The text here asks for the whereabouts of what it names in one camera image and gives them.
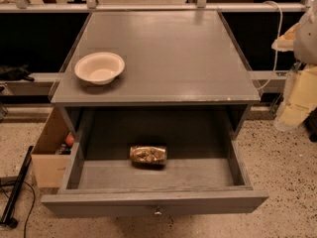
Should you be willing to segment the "yellow taped gripper finger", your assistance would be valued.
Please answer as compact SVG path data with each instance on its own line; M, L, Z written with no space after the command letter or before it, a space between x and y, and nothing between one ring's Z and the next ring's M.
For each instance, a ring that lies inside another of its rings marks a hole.
M283 100L273 126L281 132L297 128L317 108L317 66L292 70L286 78Z

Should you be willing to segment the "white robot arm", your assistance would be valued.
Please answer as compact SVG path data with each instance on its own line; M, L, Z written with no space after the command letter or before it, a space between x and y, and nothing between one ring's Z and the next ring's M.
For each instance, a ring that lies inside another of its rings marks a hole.
M298 127L317 108L317 7L312 5L299 22L278 37L271 47L294 52L304 69L291 70L283 91L274 127L282 132Z

